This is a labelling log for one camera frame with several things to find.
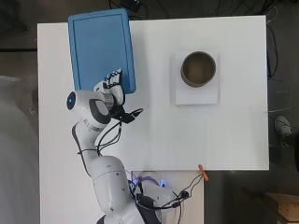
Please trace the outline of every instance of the white table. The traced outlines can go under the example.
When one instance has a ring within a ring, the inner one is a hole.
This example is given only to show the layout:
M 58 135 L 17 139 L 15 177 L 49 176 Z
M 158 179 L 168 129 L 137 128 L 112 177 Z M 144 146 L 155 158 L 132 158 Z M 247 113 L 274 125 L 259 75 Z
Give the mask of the white table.
M 182 171 L 198 163 L 208 170 L 268 169 L 264 23 L 264 17 L 132 21 L 137 91 L 125 108 L 145 111 L 107 154 L 127 170 L 181 170 L 155 174 L 176 190 L 197 174 Z M 220 103 L 175 106 L 170 59 L 178 50 L 205 48 L 220 52 Z M 65 105 L 74 89 L 66 23 L 38 25 L 38 82 L 41 223 L 95 223 L 103 213 L 76 155 L 71 128 L 78 117 Z M 203 223 L 203 190 L 202 182 L 185 203 L 182 224 Z

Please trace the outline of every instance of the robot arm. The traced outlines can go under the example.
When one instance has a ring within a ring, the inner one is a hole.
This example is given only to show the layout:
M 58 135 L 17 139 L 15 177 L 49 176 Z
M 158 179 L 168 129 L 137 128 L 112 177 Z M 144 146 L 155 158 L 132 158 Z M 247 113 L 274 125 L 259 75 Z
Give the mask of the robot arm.
M 72 134 L 84 168 L 93 180 L 97 201 L 106 214 L 98 223 L 160 224 L 161 211 L 147 207 L 159 207 L 168 199 L 175 200 L 175 194 L 160 187 L 145 186 L 145 194 L 136 202 L 122 162 L 112 156 L 102 156 L 95 149 L 95 140 L 110 123 L 111 118 L 129 123 L 142 112 L 124 112 L 122 105 L 125 97 L 121 88 L 121 74 L 120 69 L 109 74 L 93 91 L 73 91 L 69 94 L 67 108 L 80 116 Z

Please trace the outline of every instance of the blue tray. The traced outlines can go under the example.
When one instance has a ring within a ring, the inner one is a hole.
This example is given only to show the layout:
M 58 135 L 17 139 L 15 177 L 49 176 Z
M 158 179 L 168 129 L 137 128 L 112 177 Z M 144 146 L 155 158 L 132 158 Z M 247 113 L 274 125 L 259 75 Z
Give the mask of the blue tray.
M 135 92 L 135 71 L 126 10 L 113 9 L 68 18 L 75 90 L 92 90 L 121 68 L 124 93 Z

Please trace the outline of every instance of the blue light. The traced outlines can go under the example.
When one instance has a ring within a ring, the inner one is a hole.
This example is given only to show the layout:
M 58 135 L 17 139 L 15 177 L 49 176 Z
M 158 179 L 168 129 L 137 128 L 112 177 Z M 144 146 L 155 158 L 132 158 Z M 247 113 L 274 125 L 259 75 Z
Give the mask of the blue light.
M 165 181 L 164 180 L 161 180 L 161 184 L 160 184 L 160 186 L 163 188 L 163 187 L 165 187 Z

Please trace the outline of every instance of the brown bowl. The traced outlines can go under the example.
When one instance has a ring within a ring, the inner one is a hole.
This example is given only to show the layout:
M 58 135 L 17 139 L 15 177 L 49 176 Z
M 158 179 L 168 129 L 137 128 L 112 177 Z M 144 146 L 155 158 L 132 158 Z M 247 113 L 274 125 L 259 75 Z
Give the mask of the brown bowl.
M 205 86 L 215 76 L 215 72 L 214 59 L 203 51 L 189 54 L 180 69 L 182 79 L 191 87 Z

